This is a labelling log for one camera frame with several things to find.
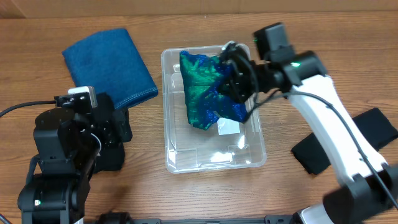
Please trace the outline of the blue sequin cloth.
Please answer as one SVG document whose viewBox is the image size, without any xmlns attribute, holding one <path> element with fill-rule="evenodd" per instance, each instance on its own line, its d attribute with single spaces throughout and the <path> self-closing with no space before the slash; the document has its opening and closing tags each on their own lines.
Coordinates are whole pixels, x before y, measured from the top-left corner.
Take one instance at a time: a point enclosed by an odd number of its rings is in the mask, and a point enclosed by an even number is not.
<svg viewBox="0 0 398 224">
<path fill-rule="evenodd" d="M 234 102 L 218 90 L 232 75 L 232 65 L 217 56 L 187 51 L 180 52 L 179 62 L 189 124 L 206 131 L 220 118 L 244 121 L 248 113 L 245 104 Z"/>
</svg>

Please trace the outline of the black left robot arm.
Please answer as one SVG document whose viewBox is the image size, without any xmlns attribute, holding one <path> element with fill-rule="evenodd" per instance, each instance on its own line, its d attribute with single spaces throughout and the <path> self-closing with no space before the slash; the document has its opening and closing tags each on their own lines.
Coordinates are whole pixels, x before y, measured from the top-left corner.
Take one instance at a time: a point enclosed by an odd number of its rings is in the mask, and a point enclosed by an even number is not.
<svg viewBox="0 0 398 224">
<path fill-rule="evenodd" d="M 38 154 L 17 206 L 23 223 L 76 223 L 85 216 L 93 174 L 119 171 L 132 139 L 129 113 L 105 93 L 56 96 L 35 119 Z"/>
</svg>

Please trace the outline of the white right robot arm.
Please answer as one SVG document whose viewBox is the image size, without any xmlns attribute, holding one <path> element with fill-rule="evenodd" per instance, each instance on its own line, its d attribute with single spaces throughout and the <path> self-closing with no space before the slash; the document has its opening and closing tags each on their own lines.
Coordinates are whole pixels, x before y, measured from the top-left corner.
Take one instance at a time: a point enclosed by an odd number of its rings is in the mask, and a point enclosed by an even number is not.
<svg viewBox="0 0 398 224">
<path fill-rule="evenodd" d="M 286 98 L 300 112 L 321 144 L 340 185 L 321 203 L 292 215 L 292 223 L 361 223 L 397 207 L 397 167 L 390 166 L 363 136 L 343 106 L 327 69 L 312 51 L 298 54 L 278 22 L 254 34 L 260 63 L 241 45 L 228 42 L 220 60 L 233 66 L 220 86 L 235 102 Z"/>
</svg>

